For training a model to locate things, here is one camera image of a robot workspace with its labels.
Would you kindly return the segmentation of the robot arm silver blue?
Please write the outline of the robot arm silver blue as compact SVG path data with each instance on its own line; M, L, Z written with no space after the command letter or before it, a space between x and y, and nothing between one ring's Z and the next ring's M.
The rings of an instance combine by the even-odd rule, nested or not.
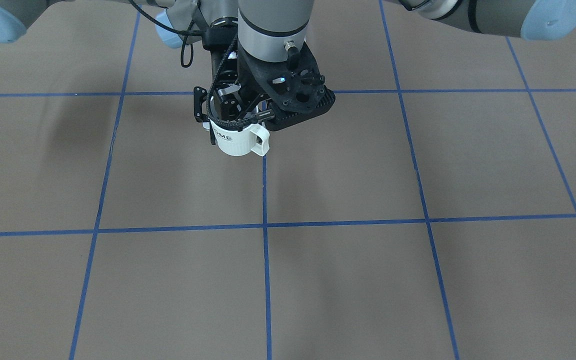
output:
M510 56L493 60L480 55L484 40L500 48L503 40L517 40L538 50L546 41L562 39L576 31L576 0L384 0L387 25L383 34L394 47L394 60L401 60L403 73L391 73L394 94L403 101L400 109L417 116L438 119L457 115L495 113L500 118L530 107L532 89L521 75L502 70L487 89L485 72L496 75L495 66L509 66ZM272 131L299 125L332 108L334 96L323 109L300 111L322 93L323 81L306 60L288 70L294 50L313 45L320 54L337 59L339 74L363 75L366 68L384 69L386 57L362 47L378 34L376 0L327 0L318 8L313 0L240 0L238 42L247 68L260 67L257 86L270 95L275 117L266 124Z

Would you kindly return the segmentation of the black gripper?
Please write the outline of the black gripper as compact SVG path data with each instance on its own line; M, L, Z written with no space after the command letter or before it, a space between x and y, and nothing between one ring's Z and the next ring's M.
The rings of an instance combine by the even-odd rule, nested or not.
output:
M229 58L230 53L237 53L238 43L233 39L238 34L236 27L209 27L203 34L203 48L210 52L212 71L211 82L217 85L233 84L238 78L238 60ZM208 123L203 104L208 99L208 91L202 87L193 89L193 116L197 123Z
M240 123L263 123L275 118L275 112L266 107L270 75L274 64L249 54L244 48L238 50L238 82L219 88L215 93L215 112L220 120L236 120Z

